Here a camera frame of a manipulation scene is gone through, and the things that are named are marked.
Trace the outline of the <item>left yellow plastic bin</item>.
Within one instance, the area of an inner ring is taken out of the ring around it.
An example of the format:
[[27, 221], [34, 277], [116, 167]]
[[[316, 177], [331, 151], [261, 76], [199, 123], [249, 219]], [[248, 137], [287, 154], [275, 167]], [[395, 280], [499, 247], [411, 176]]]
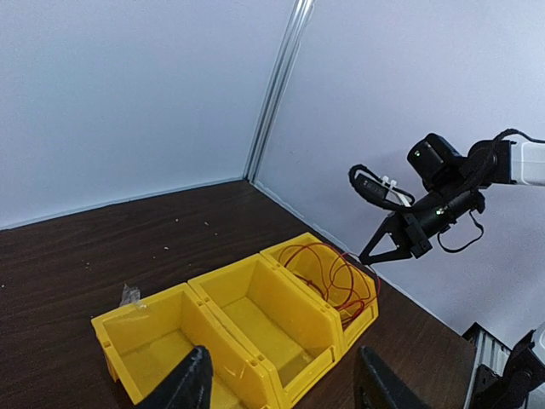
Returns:
[[196, 346], [212, 360], [214, 408], [276, 408], [267, 371], [228, 333], [187, 284], [91, 320], [108, 371], [141, 403]]

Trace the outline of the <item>clear plastic scrap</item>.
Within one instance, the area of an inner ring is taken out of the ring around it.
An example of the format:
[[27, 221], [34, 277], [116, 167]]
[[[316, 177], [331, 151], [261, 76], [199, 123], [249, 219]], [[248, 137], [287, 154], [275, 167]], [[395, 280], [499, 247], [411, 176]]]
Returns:
[[119, 306], [124, 307], [129, 305], [136, 308], [146, 308], [146, 304], [141, 301], [140, 289], [136, 286], [124, 284]]

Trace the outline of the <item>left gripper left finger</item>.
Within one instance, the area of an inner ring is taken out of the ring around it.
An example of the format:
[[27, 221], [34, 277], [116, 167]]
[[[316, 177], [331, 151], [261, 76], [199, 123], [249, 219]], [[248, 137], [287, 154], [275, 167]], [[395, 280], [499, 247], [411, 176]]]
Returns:
[[140, 408], [210, 408], [213, 365], [209, 351], [196, 346], [143, 400]]

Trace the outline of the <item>right yellow plastic bin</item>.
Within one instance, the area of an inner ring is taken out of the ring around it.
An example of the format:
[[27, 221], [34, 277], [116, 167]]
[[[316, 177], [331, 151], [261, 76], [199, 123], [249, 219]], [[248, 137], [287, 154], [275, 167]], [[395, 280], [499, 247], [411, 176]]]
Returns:
[[333, 245], [304, 233], [268, 247], [260, 255], [332, 314], [343, 351], [378, 318], [380, 286]]

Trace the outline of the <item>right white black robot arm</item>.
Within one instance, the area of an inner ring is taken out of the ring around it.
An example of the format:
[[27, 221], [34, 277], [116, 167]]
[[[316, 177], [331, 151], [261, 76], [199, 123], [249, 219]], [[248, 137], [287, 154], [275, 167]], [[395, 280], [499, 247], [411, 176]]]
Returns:
[[461, 155], [444, 137], [431, 133], [407, 160], [422, 179], [426, 195], [415, 199], [394, 180], [356, 164], [348, 171], [355, 192], [388, 215], [359, 254], [364, 265], [419, 258], [464, 214], [482, 213], [482, 190], [493, 184], [544, 184], [544, 142], [516, 129], [476, 142]]

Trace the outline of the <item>right aluminium frame post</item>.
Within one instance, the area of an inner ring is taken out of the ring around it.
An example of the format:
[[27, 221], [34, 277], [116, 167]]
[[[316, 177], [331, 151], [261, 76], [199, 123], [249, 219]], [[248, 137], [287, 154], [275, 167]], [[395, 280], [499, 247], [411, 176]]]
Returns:
[[290, 12], [244, 167], [243, 179], [250, 184], [254, 184], [259, 175], [267, 143], [273, 132], [278, 109], [295, 65], [303, 33], [311, 19], [314, 4], [312, 0], [297, 0], [294, 1]]

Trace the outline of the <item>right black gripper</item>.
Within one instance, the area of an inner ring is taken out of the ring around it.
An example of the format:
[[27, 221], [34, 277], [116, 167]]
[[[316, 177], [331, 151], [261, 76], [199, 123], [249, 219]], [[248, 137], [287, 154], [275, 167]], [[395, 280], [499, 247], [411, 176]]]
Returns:
[[[379, 241], [387, 234], [393, 234], [395, 249], [372, 255]], [[421, 224], [411, 213], [398, 213], [388, 216], [378, 227], [369, 243], [359, 254], [361, 263], [395, 262], [411, 258], [420, 258], [432, 249], [429, 237]]]

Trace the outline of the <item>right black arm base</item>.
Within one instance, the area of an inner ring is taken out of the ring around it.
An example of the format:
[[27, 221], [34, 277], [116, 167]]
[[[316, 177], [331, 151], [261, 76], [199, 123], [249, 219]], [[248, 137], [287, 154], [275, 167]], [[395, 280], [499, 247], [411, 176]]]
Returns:
[[473, 394], [470, 408], [526, 408], [531, 393], [544, 384], [544, 326], [515, 344], [501, 376], [488, 372], [486, 380]]

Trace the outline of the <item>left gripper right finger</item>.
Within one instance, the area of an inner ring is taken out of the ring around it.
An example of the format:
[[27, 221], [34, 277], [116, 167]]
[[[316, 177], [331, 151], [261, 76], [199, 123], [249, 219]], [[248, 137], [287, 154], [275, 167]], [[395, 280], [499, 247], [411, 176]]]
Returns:
[[355, 407], [364, 409], [425, 409], [423, 402], [368, 346], [355, 360]]

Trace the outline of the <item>aluminium front rail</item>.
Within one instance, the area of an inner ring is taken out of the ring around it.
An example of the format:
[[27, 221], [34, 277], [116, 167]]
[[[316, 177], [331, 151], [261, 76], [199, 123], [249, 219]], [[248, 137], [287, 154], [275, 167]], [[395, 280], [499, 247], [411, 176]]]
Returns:
[[469, 378], [464, 409], [472, 405], [473, 394], [483, 389], [487, 373], [501, 376], [511, 350], [478, 323], [473, 323], [462, 335], [475, 349], [473, 368]]

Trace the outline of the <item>yellow plastic bin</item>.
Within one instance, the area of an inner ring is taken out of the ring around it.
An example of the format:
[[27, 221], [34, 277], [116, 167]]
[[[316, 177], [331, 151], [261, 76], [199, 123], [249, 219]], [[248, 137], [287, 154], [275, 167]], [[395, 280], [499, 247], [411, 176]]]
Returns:
[[294, 407], [341, 358], [332, 312], [261, 255], [188, 284], [266, 371], [282, 408]]
[[268, 247], [260, 255], [332, 314], [343, 351], [378, 318], [380, 286], [333, 245], [304, 233]]
[[91, 320], [108, 371], [141, 403], [196, 346], [212, 360], [214, 408], [276, 408], [267, 371], [228, 333], [187, 284]]

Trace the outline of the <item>middle yellow plastic bin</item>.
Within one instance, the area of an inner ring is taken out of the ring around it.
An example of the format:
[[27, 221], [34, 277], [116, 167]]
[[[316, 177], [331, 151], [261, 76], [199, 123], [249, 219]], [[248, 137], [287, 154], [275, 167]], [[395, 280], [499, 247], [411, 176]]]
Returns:
[[261, 255], [188, 284], [266, 371], [282, 408], [294, 407], [341, 358], [332, 312]]

